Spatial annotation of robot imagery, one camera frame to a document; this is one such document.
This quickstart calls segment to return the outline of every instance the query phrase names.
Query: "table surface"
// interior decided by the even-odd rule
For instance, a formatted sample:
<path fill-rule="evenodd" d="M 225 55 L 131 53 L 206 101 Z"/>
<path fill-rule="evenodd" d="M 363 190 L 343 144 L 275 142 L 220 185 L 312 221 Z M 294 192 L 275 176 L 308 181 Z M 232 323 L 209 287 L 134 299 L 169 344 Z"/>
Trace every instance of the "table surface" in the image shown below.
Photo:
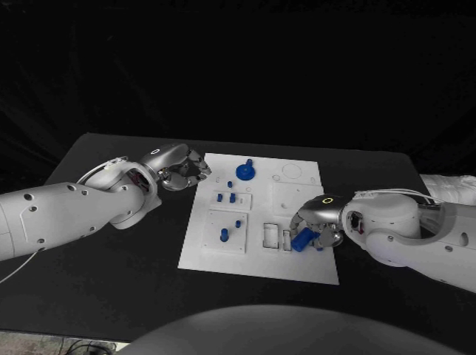
<path fill-rule="evenodd" d="M 176 140 L 87 134 L 48 184 Z M 428 193 L 407 155 L 183 141 L 202 153 L 317 161 L 327 193 L 406 188 Z M 347 238 L 336 248 L 341 285 L 179 269 L 196 188 L 160 190 L 163 205 L 127 230 L 111 225 L 41 253 L 0 285 L 0 329 L 133 342 L 174 320 L 235 305 L 302 305 L 373 318 L 476 354 L 476 294 L 379 263 Z M 0 279 L 28 257 L 0 262 Z"/>

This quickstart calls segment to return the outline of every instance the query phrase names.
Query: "white cloth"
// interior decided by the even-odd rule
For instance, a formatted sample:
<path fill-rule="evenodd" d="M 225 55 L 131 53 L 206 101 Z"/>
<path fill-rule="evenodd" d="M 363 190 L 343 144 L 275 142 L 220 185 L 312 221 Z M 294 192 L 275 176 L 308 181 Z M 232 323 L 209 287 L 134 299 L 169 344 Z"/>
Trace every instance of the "white cloth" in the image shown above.
<path fill-rule="evenodd" d="M 433 197 L 446 202 L 476 206 L 476 177 L 423 175 L 422 180 Z"/>

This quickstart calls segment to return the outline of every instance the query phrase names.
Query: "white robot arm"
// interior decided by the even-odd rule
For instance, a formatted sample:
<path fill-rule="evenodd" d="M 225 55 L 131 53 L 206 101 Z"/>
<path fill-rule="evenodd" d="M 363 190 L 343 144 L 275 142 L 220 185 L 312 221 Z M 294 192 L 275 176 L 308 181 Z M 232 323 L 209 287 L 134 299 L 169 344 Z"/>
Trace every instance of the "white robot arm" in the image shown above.
<path fill-rule="evenodd" d="M 359 192 L 351 201 L 318 196 L 291 224 L 294 249 L 337 246 L 346 233 L 383 264 L 407 266 L 476 293 L 476 206 L 418 204 L 406 195 L 420 193 L 373 190 Z M 297 235 L 304 220 L 310 231 Z"/>
<path fill-rule="evenodd" d="M 200 170 L 186 177 L 190 161 Z M 186 144 L 156 149 L 140 163 L 117 158 L 78 181 L 0 195 L 0 261 L 55 248 L 102 229 L 131 227 L 161 205 L 159 183 L 179 191 L 212 170 Z"/>

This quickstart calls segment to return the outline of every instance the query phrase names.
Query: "white board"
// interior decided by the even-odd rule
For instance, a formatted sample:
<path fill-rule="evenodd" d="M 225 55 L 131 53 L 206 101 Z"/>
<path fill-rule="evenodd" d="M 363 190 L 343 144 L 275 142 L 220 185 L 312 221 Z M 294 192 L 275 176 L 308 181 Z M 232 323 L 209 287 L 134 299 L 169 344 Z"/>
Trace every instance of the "white board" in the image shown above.
<path fill-rule="evenodd" d="M 236 168 L 248 159 L 253 161 L 256 177 L 242 181 Z M 324 194 L 318 163 L 213 153 L 206 154 L 206 161 L 213 173 L 197 186 L 179 268 L 338 285 L 334 249 L 318 251 L 307 247 L 300 253 L 285 243 L 292 212 L 297 213 L 302 204 Z M 233 182 L 232 188 L 228 187 L 229 181 Z M 245 198 L 243 203 L 239 199 L 229 203 L 232 193 Z M 219 194 L 225 196 L 222 205 Z M 235 219 L 239 216 L 243 223 L 238 229 Z M 226 243 L 220 240 L 222 228 L 229 230 Z M 272 233 L 278 233 L 278 248 L 271 243 Z M 265 235 L 269 238 L 266 245 L 274 248 L 265 248 Z"/>

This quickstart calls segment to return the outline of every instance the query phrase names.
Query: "blue object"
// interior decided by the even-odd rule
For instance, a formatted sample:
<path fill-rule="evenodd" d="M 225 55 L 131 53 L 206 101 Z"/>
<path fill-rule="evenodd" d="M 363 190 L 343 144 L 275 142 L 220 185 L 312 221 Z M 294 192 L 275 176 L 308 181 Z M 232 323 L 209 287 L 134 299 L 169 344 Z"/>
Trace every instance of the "blue object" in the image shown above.
<path fill-rule="evenodd" d="M 226 228 L 222 229 L 220 240 L 226 242 L 229 240 L 229 230 Z"/>
<path fill-rule="evenodd" d="M 246 164 L 239 165 L 236 169 L 236 176 L 239 179 L 249 181 L 255 178 L 256 176 L 256 170 L 253 168 L 253 162 L 252 159 L 246 161 Z"/>
<path fill-rule="evenodd" d="M 295 251 L 302 252 L 305 247 L 310 245 L 310 242 L 314 238 L 320 237 L 320 233 L 315 233 L 315 231 L 311 231 L 310 228 L 304 228 L 304 230 L 300 232 L 300 235 L 294 238 L 294 241 L 291 242 L 291 246 L 294 247 Z"/>

